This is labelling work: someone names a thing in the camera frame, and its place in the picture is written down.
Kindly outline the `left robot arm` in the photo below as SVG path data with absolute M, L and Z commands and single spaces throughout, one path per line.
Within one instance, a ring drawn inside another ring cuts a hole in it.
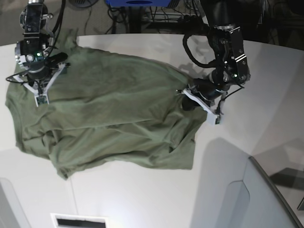
M 207 23 L 198 17 L 200 26 L 186 33 L 182 44 L 190 60 L 201 68 L 211 68 L 204 78 L 195 78 L 186 88 L 177 90 L 183 96 L 182 108 L 191 111 L 201 107 L 207 112 L 207 121 L 213 125 L 220 124 L 225 101 L 231 95 L 232 86 L 244 88 L 250 79 L 247 56 L 240 26 L 233 17 L 233 2 L 231 0 L 202 0 L 202 9 Z M 207 64 L 199 62 L 191 53 L 188 39 L 199 32 L 207 36 L 209 46 L 215 58 Z

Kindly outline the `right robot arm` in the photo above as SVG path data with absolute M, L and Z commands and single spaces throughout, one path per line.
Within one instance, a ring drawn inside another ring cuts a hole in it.
M 10 75 L 6 81 L 28 89 L 34 95 L 36 106 L 49 104 L 49 89 L 70 66 L 66 53 L 52 53 L 57 48 L 65 6 L 63 0 L 54 28 L 49 27 L 53 14 L 42 0 L 29 0 L 19 17 L 24 33 L 23 40 L 16 44 L 15 59 L 22 71 Z

